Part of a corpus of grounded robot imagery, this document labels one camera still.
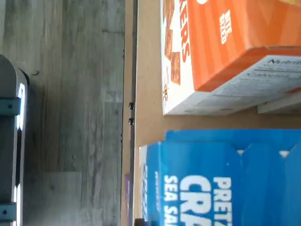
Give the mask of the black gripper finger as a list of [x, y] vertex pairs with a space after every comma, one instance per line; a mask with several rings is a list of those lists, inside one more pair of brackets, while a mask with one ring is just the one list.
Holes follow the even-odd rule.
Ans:
[[134, 221], [134, 226], [152, 226], [150, 221], [143, 218], [136, 218]]

